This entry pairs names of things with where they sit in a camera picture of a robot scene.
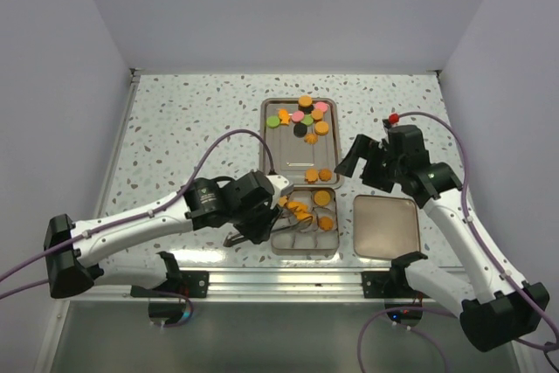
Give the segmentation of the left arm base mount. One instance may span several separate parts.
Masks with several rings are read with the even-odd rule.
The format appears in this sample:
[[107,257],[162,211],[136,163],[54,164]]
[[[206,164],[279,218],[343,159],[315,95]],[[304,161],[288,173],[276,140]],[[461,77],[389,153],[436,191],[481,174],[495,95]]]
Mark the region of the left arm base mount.
[[130,295],[134,298],[183,297],[205,299],[210,284],[208,271],[180,271],[170,273],[167,279],[154,289],[132,286]]

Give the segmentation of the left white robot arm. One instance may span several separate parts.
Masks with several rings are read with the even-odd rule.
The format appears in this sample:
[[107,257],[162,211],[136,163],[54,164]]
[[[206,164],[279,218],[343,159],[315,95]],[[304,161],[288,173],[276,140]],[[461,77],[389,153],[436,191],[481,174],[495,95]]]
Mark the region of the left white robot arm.
[[293,184],[281,175],[251,171],[233,179],[196,178],[185,191],[107,218],[72,221],[52,218],[45,234],[50,296],[64,299],[95,286],[132,286],[169,297],[187,283],[170,252],[117,259],[119,252],[168,235],[231,224],[255,245],[270,238],[281,209],[279,200]]

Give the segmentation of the orange ridged flower cookie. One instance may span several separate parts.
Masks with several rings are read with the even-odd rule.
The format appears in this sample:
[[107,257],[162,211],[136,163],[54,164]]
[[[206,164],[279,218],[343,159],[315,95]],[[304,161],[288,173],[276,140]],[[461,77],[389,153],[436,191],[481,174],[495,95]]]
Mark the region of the orange ridged flower cookie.
[[318,135],[316,135],[314,133],[309,133],[309,134],[305,135],[304,141],[307,144],[314,145],[316,142],[318,142]]

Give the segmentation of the steel serving tongs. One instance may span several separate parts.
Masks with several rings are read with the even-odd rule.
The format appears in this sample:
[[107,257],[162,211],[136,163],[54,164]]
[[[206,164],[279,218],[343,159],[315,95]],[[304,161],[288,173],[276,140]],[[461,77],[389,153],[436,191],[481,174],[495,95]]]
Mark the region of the steel serving tongs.
[[294,212],[278,205],[273,209],[264,206],[245,221],[234,224],[237,232],[228,234],[223,246],[232,248],[245,242],[260,245],[267,242],[274,233],[302,231],[314,223],[314,219],[312,222],[298,221],[293,214]]

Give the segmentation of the plain orange round cookie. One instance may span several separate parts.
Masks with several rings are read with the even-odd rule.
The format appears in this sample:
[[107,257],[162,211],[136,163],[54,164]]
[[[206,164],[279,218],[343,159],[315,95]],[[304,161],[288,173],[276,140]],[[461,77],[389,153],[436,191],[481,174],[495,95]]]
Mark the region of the plain orange round cookie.
[[318,219],[318,226],[323,231],[331,231],[334,228],[334,220],[329,217],[321,217]]

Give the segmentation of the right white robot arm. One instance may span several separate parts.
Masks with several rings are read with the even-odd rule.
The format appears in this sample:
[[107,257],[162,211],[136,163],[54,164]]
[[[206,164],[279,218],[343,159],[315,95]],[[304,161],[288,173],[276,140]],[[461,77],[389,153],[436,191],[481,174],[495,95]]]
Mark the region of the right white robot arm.
[[395,185],[441,230],[466,271],[460,280],[421,252],[391,261],[389,285],[399,296],[421,292],[459,319],[468,341],[487,352],[534,332],[550,296],[505,257],[473,213],[466,186],[446,162],[432,162],[422,131],[392,126],[376,141],[358,135],[335,173],[351,177],[359,160],[362,183],[390,192]]

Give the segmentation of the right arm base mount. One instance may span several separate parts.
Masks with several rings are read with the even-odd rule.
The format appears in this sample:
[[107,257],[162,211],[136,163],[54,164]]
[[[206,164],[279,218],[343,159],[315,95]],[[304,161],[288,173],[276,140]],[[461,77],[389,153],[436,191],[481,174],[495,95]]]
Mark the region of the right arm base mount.
[[406,280],[390,271],[361,272],[362,294],[365,299],[411,299],[418,296]]

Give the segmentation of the orange dotted round cookie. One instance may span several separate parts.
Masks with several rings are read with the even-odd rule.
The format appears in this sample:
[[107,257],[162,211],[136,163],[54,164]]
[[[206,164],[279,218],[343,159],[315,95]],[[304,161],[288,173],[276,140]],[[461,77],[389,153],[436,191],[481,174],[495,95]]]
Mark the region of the orange dotted round cookie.
[[314,193],[313,200],[317,206],[325,207],[331,202],[331,195],[327,190],[318,190]]

